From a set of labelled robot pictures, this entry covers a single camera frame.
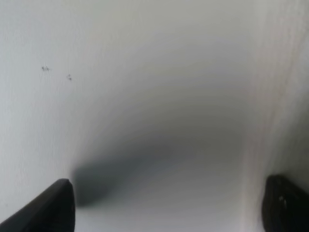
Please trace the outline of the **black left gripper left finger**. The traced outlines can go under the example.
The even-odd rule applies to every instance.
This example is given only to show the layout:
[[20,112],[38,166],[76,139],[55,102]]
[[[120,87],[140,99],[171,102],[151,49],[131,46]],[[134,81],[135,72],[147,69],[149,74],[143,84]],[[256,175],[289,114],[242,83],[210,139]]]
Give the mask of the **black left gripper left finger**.
[[59,179],[34,200],[0,224],[2,232],[73,232],[73,185]]

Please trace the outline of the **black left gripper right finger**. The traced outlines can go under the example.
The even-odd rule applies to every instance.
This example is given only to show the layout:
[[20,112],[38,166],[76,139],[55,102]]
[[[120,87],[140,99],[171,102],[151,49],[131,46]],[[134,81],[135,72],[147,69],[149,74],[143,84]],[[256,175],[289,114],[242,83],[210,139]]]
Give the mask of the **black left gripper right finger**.
[[262,200],[262,223],[266,232],[307,232],[309,194],[283,175],[268,176]]

